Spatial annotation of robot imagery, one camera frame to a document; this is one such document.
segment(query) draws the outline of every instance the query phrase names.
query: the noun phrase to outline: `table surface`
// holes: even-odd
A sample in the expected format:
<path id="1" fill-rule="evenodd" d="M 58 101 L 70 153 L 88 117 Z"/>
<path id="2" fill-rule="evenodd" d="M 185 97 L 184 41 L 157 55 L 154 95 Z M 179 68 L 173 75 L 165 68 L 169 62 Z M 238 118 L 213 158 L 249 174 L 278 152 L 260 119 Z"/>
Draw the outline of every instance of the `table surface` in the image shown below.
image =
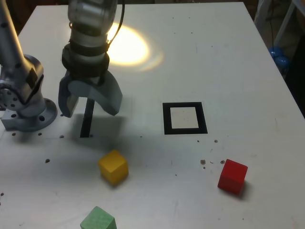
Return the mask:
<path id="1" fill-rule="evenodd" d="M 142 62 L 112 54 L 122 107 L 112 117 L 95 105 L 92 138 L 78 138 L 83 98 L 38 132 L 0 127 L 1 229 L 80 228 L 95 206 L 118 229 L 305 228 L 304 118 L 244 4 L 127 5 L 124 26 L 139 40 L 118 39 L 120 52 Z M 37 7 L 19 36 L 55 102 L 69 36 L 66 6 Z M 168 102 L 202 102 L 208 134 L 164 135 Z M 113 148 L 130 171 L 117 187 L 97 166 Z M 240 197 L 217 188 L 227 158 L 248 166 Z"/>

